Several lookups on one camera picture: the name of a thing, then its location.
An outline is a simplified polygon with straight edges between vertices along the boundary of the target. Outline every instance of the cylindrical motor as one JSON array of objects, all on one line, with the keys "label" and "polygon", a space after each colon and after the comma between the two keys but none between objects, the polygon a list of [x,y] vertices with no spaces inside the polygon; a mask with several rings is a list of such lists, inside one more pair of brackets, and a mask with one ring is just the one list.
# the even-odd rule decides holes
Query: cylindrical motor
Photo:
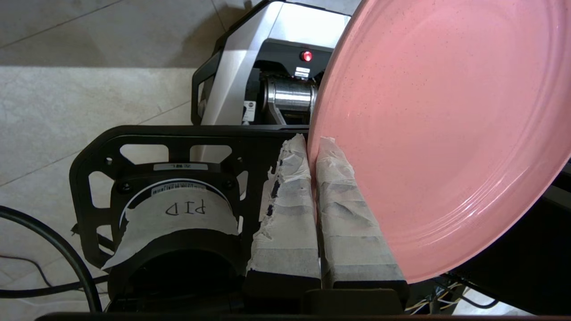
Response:
[{"label": "cylindrical motor", "polygon": [[284,114],[310,119],[317,98],[317,86],[312,81],[268,77],[265,81],[263,110],[275,123],[286,125]]}]

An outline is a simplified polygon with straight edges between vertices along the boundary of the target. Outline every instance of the black cable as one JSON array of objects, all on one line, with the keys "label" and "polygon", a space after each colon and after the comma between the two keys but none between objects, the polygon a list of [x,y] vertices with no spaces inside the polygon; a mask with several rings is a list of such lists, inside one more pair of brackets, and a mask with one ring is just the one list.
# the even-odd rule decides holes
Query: black cable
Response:
[{"label": "black cable", "polygon": [[[93,279],[94,283],[104,283],[109,280],[108,275],[100,276]],[[50,294],[56,294],[61,292],[67,292],[71,290],[78,290],[83,285],[81,282],[68,283],[60,286],[52,286],[45,288],[35,288],[33,290],[0,290],[0,298],[2,299],[23,299],[23,298],[34,298],[36,296],[44,296]]]},{"label": "black cable", "polygon": [[2,259],[11,259],[11,260],[22,260],[22,261],[26,261],[26,262],[30,262],[32,263],[37,269],[39,274],[42,276],[43,281],[46,283],[47,286],[52,287],[53,285],[50,284],[50,282],[47,280],[46,275],[43,273],[42,268],[39,266],[39,264],[36,261],[30,260],[30,259],[26,259],[26,258],[20,258],[18,256],[8,256],[8,255],[1,255],[0,254],[0,258]]},{"label": "black cable", "polygon": [[[43,281],[46,283],[46,285],[49,286],[49,287],[54,287],[54,286],[47,280],[47,277],[46,277],[46,275],[44,274],[42,268],[39,266],[38,262],[36,262],[36,261],[34,261],[34,260],[31,260],[31,259],[21,258],[20,256],[8,256],[8,255],[2,255],[2,254],[0,254],[0,258],[13,259],[13,260],[22,260],[22,261],[26,261],[26,262],[32,263],[32,264],[38,269],[38,272],[39,272],[39,274],[42,276],[42,279],[43,279]],[[107,276],[101,277],[101,281],[100,281],[100,282],[97,282],[97,281],[96,281],[97,279],[94,279],[95,284],[104,283],[104,282],[107,281]],[[80,290],[81,284],[79,284],[79,282],[63,284],[63,285],[60,285],[60,286],[58,286],[58,287],[68,288],[69,286],[77,286],[77,287],[71,288],[71,289],[69,289],[69,290],[67,290],[67,291],[81,291],[81,292],[83,292],[83,290]],[[107,294],[107,292],[99,292],[98,294]],[[18,299],[19,299],[19,298],[33,298],[33,297],[35,297],[35,296],[41,296],[41,295],[19,296]]]},{"label": "black cable", "polygon": [[75,252],[73,247],[59,234],[52,230],[49,226],[38,221],[37,219],[24,214],[12,208],[0,206],[0,218],[5,218],[12,222],[18,223],[24,227],[34,231],[48,242],[50,242],[69,262],[75,274],[79,278],[79,282],[85,292],[87,305],[91,312],[101,312],[101,301],[97,293],[97,287],[93,282],[93,278],[81,257]]},{"label": "black cable", "polygon": [[472,288],[474,290],[476,290],[477,292],[482,293],[483,295],[489,296],[490,298],[493,298],[494,296],[496,296],[495,294],[491,293],[490,291],[481,288],[480,286],[478,286],[477,284],[474,284],[460,276],[454,275],[451,272],[442,274],[441,276],[453,281],[453,282],[458,282],[461,283],[469,288]]},{"label": "black cable", "polygon": [[446,292],[448,292],[448,293],[450,293],[450,294],[452,294],[452,295],[456,295],[456,296],[458,296],[460,299],[462,299],[462,300],[464,300],[464,301],[470,303],[471,305],[473,305],[473,306],[475,306],[475,307],[477,307],[477,308],[480,308],[480,309],[489,309],[489,308],[492,308],[492,307],[496,306],[496,304],[498,304],[498,303],[500,302],[500,301],[498,301],[498,300],[494,300],[494,301],[492,301],[491,303],[488,303],[488,304],[478,304],[478,303],[476,303],[476,302],[474,302],[474,301],[472,301],[472,300],[466,298],[465,296],[461,295],[460,293],[458,293],[458,292],[456,292],[456,291],[454,291],[454,290],[451,290],[450,288],[448,288],[448,287],[445,286],[444,284],[442,284],[442,283],[440,283],[440,282],[438,282],[438,281],[436,281],[436,280],[435,280],[434,282],[435,282],[436,284],[438,284],[440,287],[442,287],[442,289],[444,289],[444,291],[446,291]]}]

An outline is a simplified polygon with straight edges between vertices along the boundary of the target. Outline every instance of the cutout hole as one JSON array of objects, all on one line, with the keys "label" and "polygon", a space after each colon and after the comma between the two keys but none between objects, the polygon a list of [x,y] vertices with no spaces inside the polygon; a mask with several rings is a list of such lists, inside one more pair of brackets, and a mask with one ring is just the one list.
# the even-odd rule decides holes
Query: cutout hole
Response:
[{"label": "cutout hole", "polygon": [[111,206],[111,189],[114,181],[102,172],[89,174],[89,188],[91,190],[91,203],[97,208]]},{"label": "cutout hole", "polygon": [[244,217],[238,217],[238,235],[242,234],[242,226],[244,226]]},{"label": "cutout hole", "polygon": [[248,171],[241,172],[236,176],[238,187],[240,188],[240,200],[246,199],[246,187],[248,186]]},{"label": "cutout hole", "polygon": [[121,146],[119,151],[135,165],[168,162],[168,148],[165,145],[127,144]]},{"label": "cutout hole", "polygon": [[[111,225],[101,225],[97,227],[97,234],[101,235],[101,236],[105,236],[106,238],[108,238],[109,240],[113,240],[113,237],[111,235]],[[113,255],[113,251],[109,250],[107,247],[102,246],[101,244],[99,244],[99,249],[102,250],[103,252]]]},{"label": "cutout hole", "polygon": [[196,162],[220,164],[232,154],[227,145],[194,145],[190,148],[190,159]]}]

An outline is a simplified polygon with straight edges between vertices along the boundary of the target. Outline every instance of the red light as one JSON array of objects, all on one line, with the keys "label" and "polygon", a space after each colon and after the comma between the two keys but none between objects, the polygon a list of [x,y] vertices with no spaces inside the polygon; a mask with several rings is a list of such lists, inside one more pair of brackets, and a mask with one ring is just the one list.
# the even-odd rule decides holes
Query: red light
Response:
[{"label": "red light", "polygon": [[313,54],[311,53],[311,51],[304,51],[301,53],[300,56],[301,56],[301,59],[303,61],[307,61],[307,62],[310,62],[311,59],[313,58]]}]

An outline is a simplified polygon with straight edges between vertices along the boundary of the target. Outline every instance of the plate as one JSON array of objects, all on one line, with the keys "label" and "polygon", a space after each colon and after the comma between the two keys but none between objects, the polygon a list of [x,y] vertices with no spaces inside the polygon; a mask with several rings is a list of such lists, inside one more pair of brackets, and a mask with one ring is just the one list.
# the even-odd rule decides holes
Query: plate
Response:
[{"label": "plate", "polygon": [[309,135],[334,137],[408,282],[482,251],[571,154],[564,1],[364,0]]}]

